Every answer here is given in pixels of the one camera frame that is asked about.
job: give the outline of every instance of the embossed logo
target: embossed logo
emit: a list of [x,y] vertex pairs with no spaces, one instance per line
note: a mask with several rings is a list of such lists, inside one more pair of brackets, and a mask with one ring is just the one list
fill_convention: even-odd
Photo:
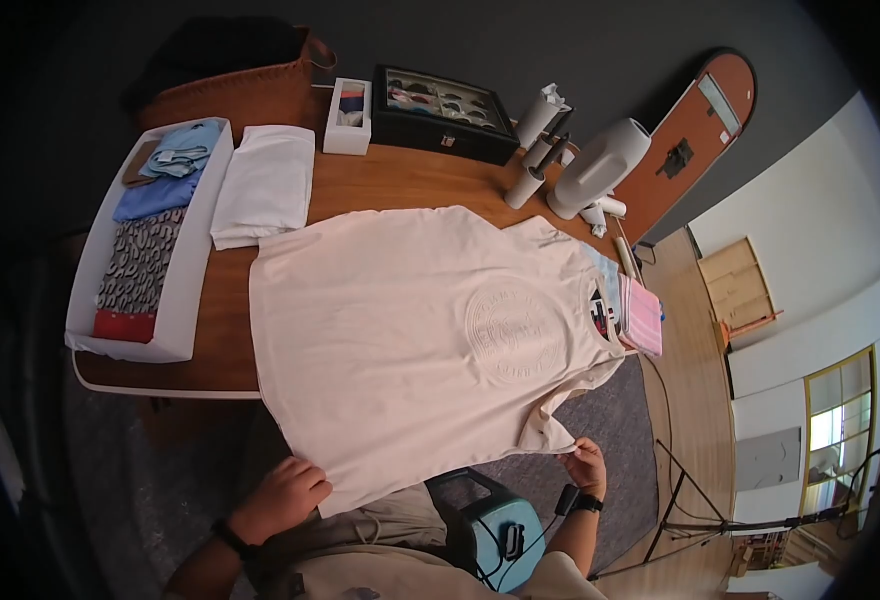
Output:
[[492,376],[519,381],[549,371],[563,341],[563,318],[553,302],[519,281],[487,285],[467,305],[467,336]]

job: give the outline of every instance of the drawstring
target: drawstring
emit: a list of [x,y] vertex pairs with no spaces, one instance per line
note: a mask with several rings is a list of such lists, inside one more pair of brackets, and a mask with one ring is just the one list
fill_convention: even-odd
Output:
[[367,541],[367,539],[365,537],[363,537],[363,534],[360,533],[360,528],[356,525],[356,521],[353,522],[353,531],[356,532],[356,536],[358,538],[360,538],[360,541],[363,544],[375,545],[379,541],[379,535],[380,535],[380,530],[382,528],[382,524],[379,522],[379,519],[376,518],[375,514],[369,514],[365,510],[363,510],[362,508],[360,509],[360,511],[363,513],[363,515],[365,517],[369,517],[370,519],[374,520],[374,522],[376,523],[376,533],[374,533],[374,539],[373,539],[373,541]]

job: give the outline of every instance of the light blue fabric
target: light blue fabric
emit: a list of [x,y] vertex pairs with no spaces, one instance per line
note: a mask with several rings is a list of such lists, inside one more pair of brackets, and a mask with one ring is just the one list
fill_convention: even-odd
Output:
[[615,260],[610,260],[600,252],[596,251],[596,248],[590,246],[590,244],[587,244],[586,242],[580,242],[580,244],[583,245],[583,252],[587,253],[587,256],[590,257],[590,260],[596,265],[596,268],[603,274],[603,280],[605,282],[604,287],[606,288],[604,292],[607,295],[607,302],[610,303],[610,307],[614,309],[616,322],[620,323],[619,277],[616,276],[616,273],[619,270],[619,265],[616,264]]
[[142,219],[189,205],[202,175],[202,170],[183,178],[165,175],[153,183],[131,187],[113,210],[113,221]]
[[206,166],[219,137],[220,124],[213,119],[172,130],[160,140],[139,174],[185,177]]

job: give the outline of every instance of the table edge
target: table edge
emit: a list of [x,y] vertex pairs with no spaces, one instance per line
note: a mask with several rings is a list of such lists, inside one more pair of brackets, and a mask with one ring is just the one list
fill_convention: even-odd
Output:
[[99,385],[86,381],[77,366],[77,352],[70,351],[70,359],[73,362],[73,373],[87,390],[102,392],[104,394],[122,394],[125,396],[145,396],[151,398],[170,399],[193,399],[205,401],[260,401],[263,396],[259,390],[168,390],[158,388],[126,388],[120,386]]

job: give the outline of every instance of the gray rug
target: gray rug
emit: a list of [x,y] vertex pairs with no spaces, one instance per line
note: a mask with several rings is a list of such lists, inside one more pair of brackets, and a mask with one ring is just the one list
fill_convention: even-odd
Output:
[[[88,532],[117,598],[158,597],[176,567],[278,456],[282,440],[259,402],[234,402],[202,435],[155,449],[136,398],[86,390],[66,377],[67,443]],[[656,523],[650,417],[638,360],[628,358],[598,390],[565,402],[557,418],[604,452],[609,475],[594,566],[608,565]],[[552,456],[517,455],[480,469],[528,498],[545,525],[566,472]],[[453,503],[478,498],[462,490]],[[233,598],[253,598],[241,577]]]

